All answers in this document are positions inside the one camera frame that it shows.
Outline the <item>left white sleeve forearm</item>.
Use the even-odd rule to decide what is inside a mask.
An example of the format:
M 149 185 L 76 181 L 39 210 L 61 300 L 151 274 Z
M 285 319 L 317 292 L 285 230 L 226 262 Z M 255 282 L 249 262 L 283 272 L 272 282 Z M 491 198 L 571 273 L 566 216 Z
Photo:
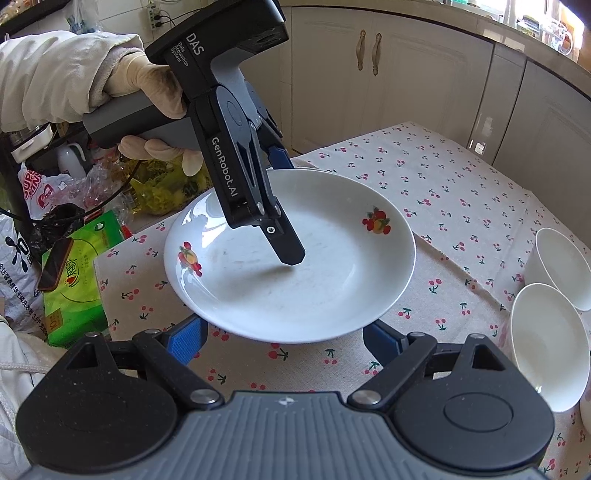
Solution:
M 1 130 L 75 123 L 105 104 L 119 61 L 141 53 L 137 35 L 53 31 L 1 43 Z

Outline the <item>left gloved hand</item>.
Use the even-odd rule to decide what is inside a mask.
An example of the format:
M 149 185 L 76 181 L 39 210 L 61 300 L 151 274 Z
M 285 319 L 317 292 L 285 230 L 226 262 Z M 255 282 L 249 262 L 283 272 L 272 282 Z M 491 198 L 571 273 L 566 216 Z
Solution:
M 121 57 L 105 83 L 104 91 L 113 98 L 141 91 L 164 116 L 173 120 L 181 119 L 186 113 L 181 87 L 171 69 L 151 63 L 140 51 Z M 160 139 L 144 140 L 128 135 L 122 138 L 118 150 L 134 160 L 169 162 L 180 158 L 182 171 L 187 177 L 197 175 L 204 166 L 204 156 L 197 150 L 172 147 Z

